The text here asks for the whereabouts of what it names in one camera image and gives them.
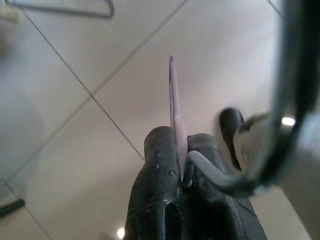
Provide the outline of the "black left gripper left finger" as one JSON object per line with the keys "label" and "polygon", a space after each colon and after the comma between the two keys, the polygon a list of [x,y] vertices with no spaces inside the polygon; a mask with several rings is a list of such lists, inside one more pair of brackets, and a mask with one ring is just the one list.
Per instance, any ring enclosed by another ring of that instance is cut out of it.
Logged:
{"label": "black left gripper left finger", "polygon": [[182,182],[176,133],[168,126],[144,140],[144,165],[132,186],[125,222],[126,240],[182,237]]}

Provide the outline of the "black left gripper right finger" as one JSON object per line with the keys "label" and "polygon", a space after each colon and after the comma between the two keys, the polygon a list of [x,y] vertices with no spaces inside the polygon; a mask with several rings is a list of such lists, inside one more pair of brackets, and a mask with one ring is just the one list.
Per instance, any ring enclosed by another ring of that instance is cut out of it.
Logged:
{"label": "black left gripper right finger", "polygon": [[[187,141],[189,151],[200,152],[223,173],[233,174],[215,137],[198,133],[188,136]],[[196,240],[267,238],[250,200],[220,192],[198,168],[193,172],[191,206]]]}

